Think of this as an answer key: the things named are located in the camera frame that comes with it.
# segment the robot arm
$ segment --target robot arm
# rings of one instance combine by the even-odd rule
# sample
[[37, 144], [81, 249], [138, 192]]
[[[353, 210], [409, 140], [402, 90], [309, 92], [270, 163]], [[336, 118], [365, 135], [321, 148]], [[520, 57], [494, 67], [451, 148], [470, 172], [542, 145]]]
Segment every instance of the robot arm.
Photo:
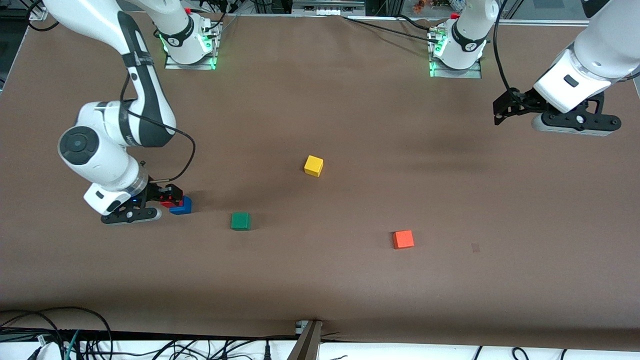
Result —
[[446, 34], [442, 45], [435, 48], [434, 56], [453, 69], [471, 67], [482, 56], [498, 10], [495, 0], [468, 0], [458, 19], [449, 19], [440, 25]]
[[[589, 26], [564, 49], [533, 89], [512, 88], [493, 102], [499, 125], [512, 115], [538, 112], [540, 131], [606, 136], [618, 117], [602, 114], [603, 91], [640, 66], [640, 1], [600, 1]], [[587, 111], [595, 103], [595, 112]]]
[[[178, 0], [168, 2], [175, 5]], [[140, 29], [115, 0], [45, 0], [45, 4], [64, 26], [116, 49], [138, 94], [135, 100], [85, 104], [74, 126], [60, 138], [58, 151], [63, 161], [92, 182], [84, 195], [85, 201], [108, 216], [140, 193], [151, 193], [154, 200], [162, 199], [162, 189], [149, 183], [147, 171], [125, 150], [127, 146], [162, 147], [171, 140], [175, 127], [173, 111], [164, 97]], [[182, 16], [186, 16], [182, 8], [180, 12], [173, 16], [176, 27], [187, 20]], [[164, 22], [169, 23], [171, 15], [163, 16]], [[170, 200], [180, 200], [182, 192], [177, 189], [177, 193], [180, 197]], [[144, 207], [147, 199], [134, 200]], [[149, 213], [153, 215], [151, 218], [140, 220], [155, 220], [160, 214], [154, 211]]]
[[195, 63], [212, 51], [211, 20], [196, 13], [187, 14], [180, 0], [127, 1], [149, 14], [167, 53], [177, 63]]

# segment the orange cube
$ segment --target orange cube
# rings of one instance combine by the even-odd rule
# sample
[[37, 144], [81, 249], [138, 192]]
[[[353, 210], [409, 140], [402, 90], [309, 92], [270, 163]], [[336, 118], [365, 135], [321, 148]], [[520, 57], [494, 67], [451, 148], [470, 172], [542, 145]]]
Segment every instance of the orange cube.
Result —
[[411, 230], [403, 230], [394, 232], [394, 248], [407, 249], [413, 247], [413, 234]]

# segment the green cube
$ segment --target green cube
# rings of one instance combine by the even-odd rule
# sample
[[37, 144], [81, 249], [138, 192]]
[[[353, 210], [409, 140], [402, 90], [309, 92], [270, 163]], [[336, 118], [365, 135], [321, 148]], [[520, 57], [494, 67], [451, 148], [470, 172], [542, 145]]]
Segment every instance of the green cube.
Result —
[[249, 213], [231, 214], [231, 229], [236, 231], [251, 230], [251, 214]]

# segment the black cable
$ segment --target black cable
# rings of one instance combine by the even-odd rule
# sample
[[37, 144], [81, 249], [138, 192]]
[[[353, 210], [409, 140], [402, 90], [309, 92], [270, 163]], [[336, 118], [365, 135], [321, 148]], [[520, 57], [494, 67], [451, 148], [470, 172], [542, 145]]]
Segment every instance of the black cable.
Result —
[[48, 329], [12, 329], [12, 328], [4, 328], [0, 329], [0, 334], [3, 336], [7, 336], [4, 340], [0, 340], [0, 343], [11, 343], [16, 341], [35, 341], [37, 337], [41, 335], [47, 335], [50, 338], [54, 339], [54, 342], [58, 342], [56, 339], [55, 332]]
[[271, 345], [269, 345], [269, 340], [267, 340], [267, 344], [264, 346], [264, 360], [271, 360]]
[[247, 341], [245, 341], [245, 342], [244, 342], [244, 343], [242, 343], [242, 344], [239, 344], [239, 345], [236, 345], [236, 346], [234, 346], [234, 347], [230, 348], [228, 352], [231, 352], [231, 351], [233, 351], [233, 350], [235, 350], [235, 349], [237, 349], [237, 348], [239, 348], [239, 347], [243, 347], [243, 346], [245, 346], [245, 345], [247, 345], [247, 344], [250, 344], [250, 343], [253, 343], [253, 342], [256, 342], [256, 341], [264, 341], [264, 340], [278, 340], [279, 338], [285, 338], [285, 339], [289, 340], [289, 339], [290, 339], [290, 336], [286, 336], [286, 335], [279, 335], [279, 336], [265, 336], [265, 337], [263, 337], [263, 338], [255, 338], [255, 339], [247, 340]]
[[250, 357], [249, 355], [244, 355], [244, 354], [241, 354], [241, 355], [233, 355], [233, 356], [227, 356], [227, 357], [225, 357], [224, 359], [235, 359], [235, 358], [238, 358], [238, 357], [246, 357], [246, 358], [247, 358], [247, 359], [249, 359], [249, 360], [253, 360], [253, 358], [252, 358], [252, 357]]
[[97, 357], [95, 357], [95, 354], [93, 355], [93, 360], [98, 360], [98, 358], [97, 358]]
[[171, 345], [173, 345], [175, 342], [176, 342], [176, 341], [175, 341], [175, 340], [173, 340], [173, 341], [170, 341], [167, 345], [163, 346], [160, 350], [158, 350], [158, 351], [156, 352], [156, 354], [153, 356], [153, 358], [152, 358], [151, 360], [157, 360], [157, 358], [158, 358], [158, 357], [160, 357], [160, 355], [162, 355], [162, 353], [163, 353], [166, 349], [170, 348], [170, 347], [171, 347]]
[[27, 3], [25, 3], [23, 0], [18, 0], [20, 1], [20, 4], [22, 4], [25, 8], [28, 8], [29, 5], [27, 5]]
[[403, 14], [401, 14], [401, 13], [399, 13], [399, 14], [397, 14], [397, 15], [394, 15], [394, 17], [399, 17], [399, 18], [401, 18], [401, 19], [407, 20], [407, 21], [409, 22], [409, 24], [411, 24], [411, 25], [415, 26], [416, 28], [419, 28], [419, 29], [423, 29], [423, 30], [429, 31], [429, 28], [428, 28], [428, 27], [426, 27], [426, 26], [422, 26], [422, 25], [418, 24], [417, 22], [415, 22], [415, 21], [411, 20], [408, 16], [405, 16], [405, 15], [403, 15]]
[[229, 13], [234, 13], [240, 7], [237, 2], [240, 0], [234, 0], [233, 4], [229, 5]]
[[504, 11], [505, 5], [507, 5], [507, 1], [508, 0], [503, 0], [502, 4], [500, 5], [500, 10], [498, 11], [498, 16], [495, 18], [495, 25], [493, 27], [493, 54], [495, 55], [495, 62], [498, 65], [498, 72], [500, 73], [500, 78], [502, 79], [502, 83], [504, 84], [504, 87], [507, 89], [507, 93], [509, 94], [509, 96], [511, 96], [512, 100], [514, 100], [519, 105], [523, 106], [525, 109], [531, 110], [533, 112], [541, 112], [541, 111], [544, 111], [543, 108], [538, 109], [522, 102], [522, 100], [520, 100], [520, 98], [513, 93], [513, 89], [509, 86], [507, 78], [504, 75], [504, 69], [502, 68], [502, 62], [500, 61], [500, 55], [498, 54], [498, 25], [500, 24], [500, 16]]
[[235, 343], [235, 340], [231, 340], [227, 343], [227, 341], [225, 341], [225, 346], [222, 347], [220, 350], [216, 351], [209, 359], [214, 359], [216, 357], [216, 355], [218, 355], [221, 352], [224, 352], [225, 354], [227, 353], [227, 347], [233, 343]]
[[[93, 342], [93, 345], [92, 345], [91, 349], [93, 350], [93, 347], [95, 346], [95, 347], [97, 347], [97, 348], [98, 348], [98, 350], [100, 350], [100, 345], [99, 345], [99, 344], [100, 344], [100, 341], [99, 341], [98, 339], [96, 339], [96, 340]], [[100, 355], [100, 358], [101, 358], [102, 360], [107, 360], [107, 359], [105, 359], [105, 357], [104, 357], [104, 356], [102, 356], [102, 353], [98, 353], [98, 355]]]
[[[120, 91], [120, 102], [124, 101], [124, 93], [127, 90], [127, 85], [129, 84], [129, 80], [131, 79], [131, 75], [129, 75], [129, 73], [127, 72], [127, 79], [124, 81], [124, 84], [122, 85], [122, 90]], [[170, 183], [174, 180], [176, 180], [177, 178], [179, 178], [180, 176], [182, 176], [184, 174], [185, 171], [187, 171], [187, 169], [189, 168], [189, 166], [191, 165], [191, 162], [193, 161], [193, 156], [195, 156], [196, 154], [196, 140], [194, 140], [191, 135], [185, 133], [182, 130], [176, 129], [175, 127], [163, 124], [160, 121], [156, 121], [153, 119], [150, 119], [144, 115], [138, 115], [134, 112], [132, 112], [131, 110], [127, 109], [127, 113], [129, 115], [135, 116], [141, 120], [150, 122], [151, 124], [155, 124], [157, 126], [161, 126], [165, 129], [169, 129], [172, 131], [175, 131], [176, 133], [186, 137], [187, 139], [189, 139], [189, 141], [191, 142], [191, 155], [189, 156], [189, 160], [187, 160], [187, 163], [184, 165], [184, 168], [182, 168], [182, 170], [174, 177], [168, 178], [168, 179], [162, 179], [161, 181], [164, 183]]]
[[637, 78], [638, 76], [640, 76], [640, 71], [631, 75], [631, 76], [627, 76], [625, 78], [622, 78], [620, 80], [618, 80], [619, 83], [624, 83], [625, 81], [629, 81], [629, 80], [633, 80], [635, 78]]
[[432, 42], [432, 43], [437, 43], [438, 41], [436, 39], [430, 39], [430, 38], [423, 38], [423, 37], [419, 37], [416, 35], [412, 35], [412, 34], [407, 34], [407, 33], [403, 33], [402, 31], [397, 31], [397, 30], [392, 30], [392, 29], [387, 29], [387, 28], [383, 28], [382, 26], [378, 26], [378, 25], [374, 25], [374, 24], [369, 24], [368, 22], [364, 22], [364, 21], [360, 21], [360, 20], [355, 20], [355, 19], [349, 19], [348, 17], [344, 17], [346, 20], [351, 21], [351, 22], [356, 22], [358, 24], [362, 24], [362, 25], [366, 25], [366, 26], [370, 26], [372, 28], [376, 28], [376, 29], [380, 29], [380, 30], [385, 30], [385, 31], [389, 31], [391, 33], [396, 33], [396, 34], [400, 34], [400, 35], [404, 35], [406, 37], [410, 37], [410, 38], [416, 38], [419, 40], [424, 40], [426, 42]]
[[513, 356], [513, 360], [521, 360], [516, 356], [516, 351], [521, 351], [524, 355], [525, 360], [529, 360], [529, 356], [527, 356], [527, 352], [523, 350], [521, 347], [515, 347], [511, 349], [511, 356]]
[[30, 316], [30, 315], [37, 315], [40, 318], [43, 318], [53, 329], [53, 331], [56, 333], [56, 336], [54, 338], [57, 338], [57, 341], [54, 340], [54, 342], [58, 345], [58, 348], [60, 349], [60, 358], [64, 359], [65, 357], [65, 351], [64, 351], [64, 341], [62, 339], [62, 336], [60, 335], [60, 332], [58, 330], [58, 327], [56, 326], [56, 324], [51, 321], [51, 319], [44, 315], [42, 313], [42, 311], [32, 311], [32, 310], [22, 310], [22, 309], [11, 309], [11, 310], [2, 310], [0, 311], [0, 315], [1, 314], [6, 314], [6, 313], [22, 313], [20, 315], [14, 316], [13, 318], [5, 321], [4, 323], [0, 324], [0, 327], [3, 327], [9, 323], [12, 323], [14, 321], [20, 320], [21, 318]]
[[40, 4], [42, 4], [41, 1], [36, 5], [36, 7], [38, 8], [38, 10], [43, 11], [42, 8], [40, 7]]
[[107, 334], [109, 335], [109, 342], [111, 344], [111, 349], [109, 350], [110, 354], [109, 354], [109, 360], [111, 360], [111, 358], [113, 357], [113, 337], [111, 336], [111, 327], [109, 326], [109, 323], [107, 322], [107, 320], [100, 315], [98, 312], [93, 311], [91, 309], [87, 309], [86, 307], [81, 307], [81, 306], [56, 306], [56, 307], [49, 307], [47, 309], [43, 309], [40, 310], [41, 312], [47, 312], [47, 311], [58, 311], [58, 310], [78, 310], [78, 311], [83, 311], [85, 313], [91, 314], [95, 317], [97, 317], [100, 322], [102, 322], [102, 324], [104, 325], [105, 329], [107, 329]]
[[478, 356], [480, 356], [480, 350], [482, 350], [482, 345], [478, 346], [476, 354], [474, 355], [474, 360], [478, 360]]
[[176, 360], [180, 355], [182, 355], [182, 353], [187, 350], [191, 345], [193, 345], [196, 341], [198, 341], [199, 339], [195, 339], [192, 340], [190, 343], [188, 343], [186, 346], [182, 347], [182, 350], [180, 350], [180, 352], [178, 354], [175, 353], [175, 350], [173, 351], [173, 354], [169, 357], [169, 360]]
[[93, 349], [93, 346], [90, 347], [91, 352], [89, 351], [85, 351], [84, 354], [85, 355], [106, 355], [106, 354], [113, 354], [113, 355], [127, 355], [127, 356], [134, 356], [134, 357], [140, 357], [140, 356], [147, 356], [147, 355], [151, 355], [151, 354], [155, 354], [156, 352], [160, 351], [160, 350], [154, 350], [154, 351], [150, 351], [150, 352], [145, 352], [144, 354], [134, 354], [132, 352], [102, 352], [102, 351], [95, 351]]
[[42, 0], [36, 0], [33, 4], [29, 5], [29, 7], [27, 8], [27, 17], [26, 17], [27, 18], [27, 25], [29, 25], [29, 27], [31, 29], [34, 29], [35, 31], [49, 31], [49, 30], [55, 28], [56, 26], [58, 26], [59, 22], [58, 21], [54, 22], [53, 25], [49, 26], [48, 28], [36, 28], [34, 25], [31, 25], [31, 21], [29, 21], [29, 18], [31, 16], [31, 12], [41, 2], [42, 2]]
[[289, 0], [281, 0], [280, 3], [282, 4], [282, 10], [284, 10], [284, 13], [291, 13], [291, 2], [289, 2]]
[[227, 347], [228, 346], [229, 346], [229, 340], [225, 340], [225, 346], [222, 347], [222, 355], [220, 356], [220, 359], [227, 360], [227, 355], [228, 355]]
[[29, 356], [27, 358], [27, 360], [38, 360], [38, 354], [40, 353], [40, 351], [42, 350], [42, 347], [37, 348], [32, 354], [31, 356]]
[[220, 19], [218, 19], [218, 21], [216, 21], [216, 23], [215, 23], [215, 24], [213, 24], [213, 25], [209, 26], [208, 28], [205, 28], [205, 29], [204, 29], [204, 31], [209, 31], [209, 30], [211, 30], [211, 29], [214, 29], [216, 26], [218, 26], [218, 24], [219, 24], [219, 23], [221, 23], [221, 22], [222, 22], [222, 20], [224, 20], [224, 19], [225, 19], [225, 16], [227, 16], [227, 13], [223, 12], [223, 13], [222, 13], [222, 16], [220, 17]]
[[187, 347], [186, 347], [186, 346], [184, 346], [184, 345], [176, 345], [176, 347], [183, 348], [184, 350], [187, 350], [187, 351], [189, 352], [189, 355], [191, 355], [191, 353], [194, 353], [194, 354], [196, 354], [196, 355], [200, 355], [200, 356], [202, 356], [202, 357], [203, 357], [203, 358], [205, 358], [205, 359], [208, 359], [208, 358], [209, 358], [209, 356], [208, 356], [208, 355], [207, 355], [207, 356], [205, 356], [205, 354], [203, 354], [203, 353], [201, 353], [201, 352], [199, 352], [199, 351], [193, 350], [192, 348], [187, 348]]

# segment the table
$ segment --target table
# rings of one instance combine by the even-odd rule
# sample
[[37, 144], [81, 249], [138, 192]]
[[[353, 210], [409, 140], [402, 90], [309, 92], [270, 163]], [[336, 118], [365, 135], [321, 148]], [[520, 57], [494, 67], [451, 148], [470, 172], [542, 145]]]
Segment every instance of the table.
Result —
[[[501, 27], [511, 86], [528, 90], [579, 31]], [[482, 80], [431, 78], [426, 56], [340, 17], [238, 18], [215, 71], [157, 66], [198, 142], [176, 182], [195, 212], [106, 227], [56, 146], [83, 104], [118, 98], [125, 69], [63, 26], [28, 31], [0, 97], [0, 306], [82, 305], [121, 331], [266, 336], [320, 318], [342, 340], [639, 350], [633, 84], [607, 91], [613, 135], [539, 133], [532, 116], [493, 125], [490, 48]], [[131, 154], [168, 177], [189, 146]], [[320, 178], [301, 170], [309, 154]], [[256, 229], [230, 230], [234, 211]], [[394, 250], [403, 229], [416, 246]]]

